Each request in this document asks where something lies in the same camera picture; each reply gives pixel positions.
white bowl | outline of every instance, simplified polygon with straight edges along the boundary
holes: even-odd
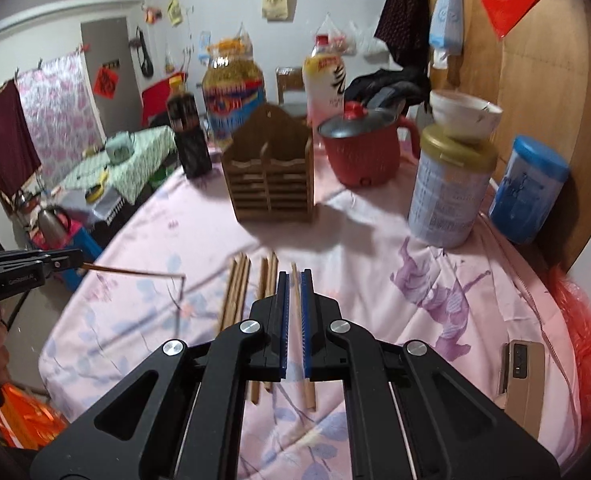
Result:
[[[502,118],[498,105],[451,90],[432,91],[429,102],[435,122],[453,139],[488,139]]]

gray door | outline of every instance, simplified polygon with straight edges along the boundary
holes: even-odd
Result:
[[[89,47],[85,55],[91,86],[95,85],[103,65],[119,62],[119,68],[111,69],[119,75],[113,99],[94,94],[106,136],[141,130],[142,101],[131,59],[126,18],[82,23],[82,41]]]

red electric pot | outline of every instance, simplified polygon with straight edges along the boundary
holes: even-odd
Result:
[[[419,158],[418,127],[384,108],[369,110],[348,102],[344,115],[323,122],[318,131],[338,180],[361,187],[379,186],[395,176],[400,167],[399,127],[411,132],[413,155]]]

silver screw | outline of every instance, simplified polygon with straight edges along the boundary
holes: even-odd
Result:
[[[349,330],[351,330],[351,323],[343,319],[336,319],[331,323],[331,332],[335,332],[336,334],[344,334]]]
[[[184,345],[182,341],[178,341],[177,339],[167,341],[162,347],[162,351],[168,356],[178,355],[183,349]]]
[[[257,321],[253,321],[252,319],[247,319],[246,321],[242,321],[240,325],[240,330],[245,334],[255,334],[259,330],[259,323]]]
[[[427,353],[427,345],[422,343],[422,341],[411,341],[407,345],[407,352],[416,357],[420,357]]]

red lid knob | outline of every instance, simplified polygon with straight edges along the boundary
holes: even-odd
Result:
[[[362,103],[357,101],[349,101],[344,105],[344,118],[347,121],[355,121],[367,116],[367,109],[362,106]]]

